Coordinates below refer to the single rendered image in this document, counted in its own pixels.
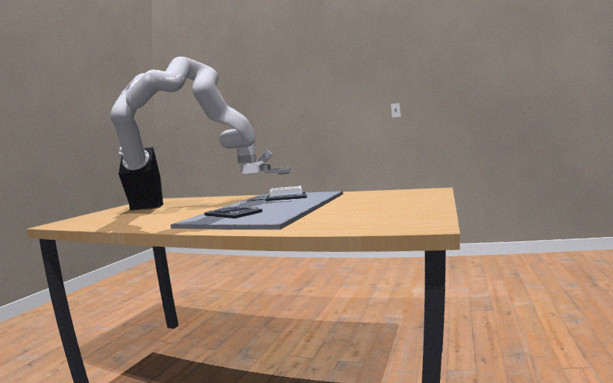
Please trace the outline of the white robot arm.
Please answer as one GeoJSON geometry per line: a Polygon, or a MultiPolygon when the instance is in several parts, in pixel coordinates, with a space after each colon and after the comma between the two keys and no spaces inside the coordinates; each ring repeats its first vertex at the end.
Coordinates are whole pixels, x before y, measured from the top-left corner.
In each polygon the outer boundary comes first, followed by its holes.
{"type": "Polygon", "coordinates": [[[235,128],[220,135],[221,145],[224,148],[237,148],[238,162],[259,162],[261,159],[266,162],[272,153],[267,150],[256,161],[254,130],[246,117],[226,105],[216,88],[218,73],[203,63],[176,57],[165,72],[150,70],[137,75],[113,105],[110,118],[119,137],[119,155],[123,156],[123,166],[128,170],[137,170],[149,161],[149,154],[144,151],[139,127],[134,120],[137,109],[158,91],[178,91],[187,78],[194,80],[192,93],[207,117],[235,128]]]}

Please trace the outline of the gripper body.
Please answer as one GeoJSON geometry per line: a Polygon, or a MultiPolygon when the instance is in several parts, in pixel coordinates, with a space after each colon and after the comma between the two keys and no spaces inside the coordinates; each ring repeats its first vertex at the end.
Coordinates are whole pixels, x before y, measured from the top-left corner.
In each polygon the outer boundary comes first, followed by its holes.
{"type": "Polygon", "coordinates": [[[242,174],[256,174],[258,172],[260,172],[260,166],[263,164],[263,162],[259,163],[252,163],[252,162],[238,162],[238,164],[241,164],[241,172],[242,174]],[[243,164],[243,163],[248,163],[248,164],[243,164]]]}

